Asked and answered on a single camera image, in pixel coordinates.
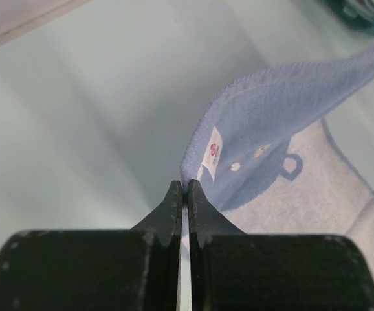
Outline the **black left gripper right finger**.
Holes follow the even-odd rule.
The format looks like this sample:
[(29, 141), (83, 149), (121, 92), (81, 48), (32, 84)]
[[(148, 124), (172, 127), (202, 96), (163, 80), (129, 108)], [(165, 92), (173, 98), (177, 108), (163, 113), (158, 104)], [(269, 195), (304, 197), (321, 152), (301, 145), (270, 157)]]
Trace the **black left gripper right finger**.
[(374, 279), (341, 235), (251, 235), (192, 180), (186, 195), (194, 310), (374, 310)]

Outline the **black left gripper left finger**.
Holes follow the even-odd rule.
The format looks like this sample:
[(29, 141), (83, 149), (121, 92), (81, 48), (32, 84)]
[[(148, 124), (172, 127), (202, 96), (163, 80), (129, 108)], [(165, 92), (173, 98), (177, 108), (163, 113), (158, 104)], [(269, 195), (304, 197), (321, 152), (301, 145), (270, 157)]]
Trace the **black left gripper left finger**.
[(178, 310), (182, 187), (131, 229), (30, 230), (0, 249), (0, 310)]

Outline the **light blue towel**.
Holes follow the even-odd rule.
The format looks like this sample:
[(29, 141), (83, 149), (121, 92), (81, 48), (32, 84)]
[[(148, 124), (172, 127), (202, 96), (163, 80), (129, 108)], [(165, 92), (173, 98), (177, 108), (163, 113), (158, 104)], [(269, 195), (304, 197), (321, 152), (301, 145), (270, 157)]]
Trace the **light blue towel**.
[(374, 274), (374, 190), (324, 117), (374, 79), (374, 47), (240, 78), (210, 103), (181, 162), (210, 203), (249, 233), (331, 233)]

